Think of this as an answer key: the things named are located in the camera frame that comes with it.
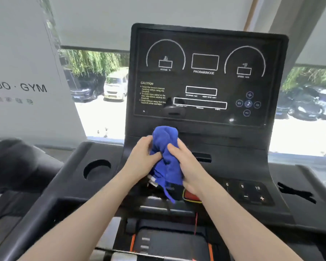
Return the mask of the narrow white roller blind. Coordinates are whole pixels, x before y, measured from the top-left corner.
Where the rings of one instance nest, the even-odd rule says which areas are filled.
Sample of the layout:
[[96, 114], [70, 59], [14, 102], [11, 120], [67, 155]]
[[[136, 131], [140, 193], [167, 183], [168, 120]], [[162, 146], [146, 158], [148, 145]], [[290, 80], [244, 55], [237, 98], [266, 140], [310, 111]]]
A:
[[297, 64], [326, 67], [326, 8], [300, 53]]

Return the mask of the white van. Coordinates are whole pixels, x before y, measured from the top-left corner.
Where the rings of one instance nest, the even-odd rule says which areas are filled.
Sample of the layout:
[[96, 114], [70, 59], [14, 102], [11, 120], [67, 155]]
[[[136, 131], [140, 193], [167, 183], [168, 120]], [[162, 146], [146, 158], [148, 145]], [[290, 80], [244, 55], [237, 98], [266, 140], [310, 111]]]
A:
[[128, 67], [122, 67], [108, 74], [104, 83], [104, 100], [125, 101], [128, 93], [128, 79]]

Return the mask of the black speed button pad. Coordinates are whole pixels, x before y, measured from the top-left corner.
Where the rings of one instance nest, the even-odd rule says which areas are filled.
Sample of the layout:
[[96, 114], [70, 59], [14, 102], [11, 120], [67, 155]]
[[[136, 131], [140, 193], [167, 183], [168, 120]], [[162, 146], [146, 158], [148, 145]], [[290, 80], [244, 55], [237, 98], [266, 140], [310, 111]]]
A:
[[260, 182], [221, 178], [220, 183], [239, 203], [262, 206], [275, 205], [268, 189]]

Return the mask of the black neighbouring treadmill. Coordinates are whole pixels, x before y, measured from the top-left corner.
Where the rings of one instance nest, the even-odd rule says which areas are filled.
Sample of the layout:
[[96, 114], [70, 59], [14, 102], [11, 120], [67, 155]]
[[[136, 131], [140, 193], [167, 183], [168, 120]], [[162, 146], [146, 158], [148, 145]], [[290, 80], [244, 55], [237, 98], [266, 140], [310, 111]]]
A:
[[19, 139], [0, 139], [0, 245], [63, 166]]

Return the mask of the red emergency stop button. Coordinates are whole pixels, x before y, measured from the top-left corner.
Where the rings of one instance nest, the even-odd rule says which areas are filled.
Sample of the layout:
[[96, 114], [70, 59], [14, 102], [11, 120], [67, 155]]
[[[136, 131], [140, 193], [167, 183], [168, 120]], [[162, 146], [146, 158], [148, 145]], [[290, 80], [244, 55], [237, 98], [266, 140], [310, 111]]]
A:
[[195, 194], [189, 192], [186, 188], [183, 190], [182, 198], [186, 202], [202, 204], [201, 199]]

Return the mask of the black orange treadmill deck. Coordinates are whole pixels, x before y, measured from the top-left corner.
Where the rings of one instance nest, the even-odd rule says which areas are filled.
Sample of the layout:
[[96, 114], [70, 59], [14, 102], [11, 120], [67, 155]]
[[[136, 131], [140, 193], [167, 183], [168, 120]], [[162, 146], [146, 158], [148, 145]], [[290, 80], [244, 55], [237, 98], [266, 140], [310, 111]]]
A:
[[121, 220], [112, 248], [96, 246], [94, 261], [216, 261], [206, 228], [149, 219]]

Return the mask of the black treadmill console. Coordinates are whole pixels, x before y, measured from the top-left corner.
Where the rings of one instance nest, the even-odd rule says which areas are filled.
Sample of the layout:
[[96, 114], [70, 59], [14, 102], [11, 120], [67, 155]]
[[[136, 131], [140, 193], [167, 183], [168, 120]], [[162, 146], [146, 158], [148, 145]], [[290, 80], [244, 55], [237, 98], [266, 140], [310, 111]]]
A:
[[158, 126], [176, 128], [179, 137], [218, 184], [221, 184], [221, 178], [264, 184], [275, 203], [274, 206], [240, 204], [261, 223], [273, 228], [305, 261], [326, 261], [326, 186], [317, 177], [317, 171], [300, 162], [268, 162], [288, 37], [281, 35], [287, 39], [287, 44], [281, 53], [282, 67], [277, 77], [268, 125], [261, 128], [243, 127], [133, 114], [133, 43], [135, 30], [146, 26], [183, 31], [226, 31], [140, 23], [132, 26], [124, 145], [90, 141], [81, 143], [0, 245], [0, 261], [18, 259], [28, 246], [57, 221], [66, 217], [86, 199], [90, 199], [102, 184], [107, 184], [124, 166], [139, 137], [144, 136], [144, 133], [152, 133]]

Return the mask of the black treadmill display screen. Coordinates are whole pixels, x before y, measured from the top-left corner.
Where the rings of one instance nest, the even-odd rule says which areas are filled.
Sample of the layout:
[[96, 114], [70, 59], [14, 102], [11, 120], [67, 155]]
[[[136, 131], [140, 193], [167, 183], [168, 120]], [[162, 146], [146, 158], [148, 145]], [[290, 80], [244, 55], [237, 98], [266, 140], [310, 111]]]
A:
[[133, 114], [265, 127], [286, 44], [273, 34], [138, 27]]

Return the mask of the person's right hand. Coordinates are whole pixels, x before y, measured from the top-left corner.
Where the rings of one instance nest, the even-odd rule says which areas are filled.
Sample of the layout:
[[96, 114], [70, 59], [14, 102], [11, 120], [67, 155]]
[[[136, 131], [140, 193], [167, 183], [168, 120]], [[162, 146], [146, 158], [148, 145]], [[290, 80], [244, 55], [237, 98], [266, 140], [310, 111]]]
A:
[[183, 173], [183, 186], [189, 192], [202, 199], [201, 192], [205, 182], [204, 178], [207, 177], [207, 172], [182, 140], [178, 139], [177, 143], [178, 148], [183, 151], [182, 162], [179, 162]]

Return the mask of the person's left forearm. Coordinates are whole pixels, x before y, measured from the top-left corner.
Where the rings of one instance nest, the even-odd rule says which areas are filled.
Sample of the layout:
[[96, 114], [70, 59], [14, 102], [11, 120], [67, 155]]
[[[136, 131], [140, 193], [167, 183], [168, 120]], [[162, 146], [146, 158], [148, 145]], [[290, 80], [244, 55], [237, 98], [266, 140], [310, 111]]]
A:
[[87, 261], [124, 197], [138, 182], [121, 170], [80, 208], [57, 224], [18, 261]]

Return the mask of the blue cleaning cloth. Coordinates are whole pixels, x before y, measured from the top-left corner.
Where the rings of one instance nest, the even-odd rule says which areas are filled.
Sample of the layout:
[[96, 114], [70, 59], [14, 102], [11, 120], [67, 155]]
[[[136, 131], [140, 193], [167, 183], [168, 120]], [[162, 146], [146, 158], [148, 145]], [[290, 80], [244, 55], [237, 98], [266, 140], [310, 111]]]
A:
[[152, 133], [152, 148], [150, 155], [162, 155], [148, 174], [149, 183], [161, 187], [165, 196], [175, 204], [176, 200], [168, 193], [168, 184], [183, 185], [183, 173], [179, 160], [168, 150], [168, 144], [178, 147], [178, 130], [169, 126], [158, 126]]

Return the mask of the black parked car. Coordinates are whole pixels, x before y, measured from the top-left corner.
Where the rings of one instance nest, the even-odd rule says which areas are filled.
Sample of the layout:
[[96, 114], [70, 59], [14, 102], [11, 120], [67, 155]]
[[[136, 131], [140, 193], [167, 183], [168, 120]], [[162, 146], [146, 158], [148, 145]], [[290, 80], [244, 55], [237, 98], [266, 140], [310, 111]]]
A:
[[276, 119], [288, 119], [289, 116], [305, 121], [316, 121], [323, 112], [318, 104], [319, 94], [308, 87], [280, 91], [278, 95]]

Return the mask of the white gym banner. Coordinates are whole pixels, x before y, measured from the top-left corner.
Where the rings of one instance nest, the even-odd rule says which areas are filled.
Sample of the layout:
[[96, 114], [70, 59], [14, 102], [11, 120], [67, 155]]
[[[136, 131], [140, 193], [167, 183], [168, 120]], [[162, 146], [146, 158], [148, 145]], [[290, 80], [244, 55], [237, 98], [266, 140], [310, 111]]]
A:
[[39, 0], [0, 0], [0, 137], [87, 140]]

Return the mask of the person's left hand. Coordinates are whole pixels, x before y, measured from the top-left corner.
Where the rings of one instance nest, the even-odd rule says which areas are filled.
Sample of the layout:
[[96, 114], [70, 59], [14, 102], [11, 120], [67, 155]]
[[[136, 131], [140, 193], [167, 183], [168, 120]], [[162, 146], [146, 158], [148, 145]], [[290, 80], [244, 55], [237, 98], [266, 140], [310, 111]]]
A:
[[145, 158], [150, 153], [153, 136], [142, 137], [132, 149], [121, 172], [133, 184], [147, 176], [156, 164], [145, 163]]

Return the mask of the dark parked car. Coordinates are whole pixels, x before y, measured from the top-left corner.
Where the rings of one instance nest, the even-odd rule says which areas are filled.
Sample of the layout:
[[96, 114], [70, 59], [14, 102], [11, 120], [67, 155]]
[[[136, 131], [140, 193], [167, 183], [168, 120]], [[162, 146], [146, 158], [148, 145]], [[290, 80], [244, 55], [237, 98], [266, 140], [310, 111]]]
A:
[[104, 94], [106, 74], [85, 73], [77, 76], [69, 69], [64, 69], [64, 74], [74, 102], [89, 102]]

